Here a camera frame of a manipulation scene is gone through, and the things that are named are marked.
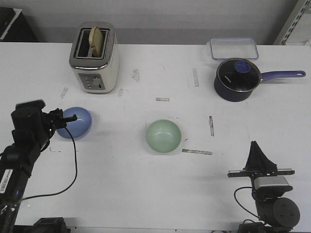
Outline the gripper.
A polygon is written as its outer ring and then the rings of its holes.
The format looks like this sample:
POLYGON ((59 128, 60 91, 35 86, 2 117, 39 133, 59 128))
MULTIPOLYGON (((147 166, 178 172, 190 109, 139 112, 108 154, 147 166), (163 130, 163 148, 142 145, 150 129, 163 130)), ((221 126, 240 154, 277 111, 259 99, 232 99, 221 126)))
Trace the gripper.
POLYGON ((73 122, 77 120, 77 115, 64 117, 62 109, 55 109, 49 113, 44 113, 41 109, 36 109, 39 120, 37 127, 37 139, 41 146, 52 138, 57 129, 62 129, 67 126, 67 122, 73 122))
POLYGON ((266 157, 258 143, 252 141, 243 170, 229 171, 227 176, 229 178, 249 177, 254 200, 275 200, 293 190, 285 176, 294 174, 295 171, 290 168, 277 169, 277 165, 266 157), (256 165, 261 172, 254 171, 256 165))

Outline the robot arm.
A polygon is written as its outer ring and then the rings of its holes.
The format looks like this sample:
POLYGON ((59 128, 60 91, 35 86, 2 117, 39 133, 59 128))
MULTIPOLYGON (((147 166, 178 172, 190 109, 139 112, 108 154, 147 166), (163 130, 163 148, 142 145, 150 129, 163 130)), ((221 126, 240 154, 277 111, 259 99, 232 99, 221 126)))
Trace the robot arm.
POLYGON ((285 176, 294 175, 291 168, 278 169, 263 153, 256 141, 251 142, 246 165, 242 170, 229 171, 229 178, 248 177, 251 180, 251 195, 255 201, 257 213, 247 210, 258 219, 255 222, 246 219, 239 225, 239 233, 289 233, 300 221, 298 206, 286 192, 292 191, 285 176))
POLYGON ((11 233, 35 162, 57 129, 77 116, 63 117, 61 109, 49 113, 37 107, 19 108, 11 114, 13 144, 0 154, 0 231, 11 233))

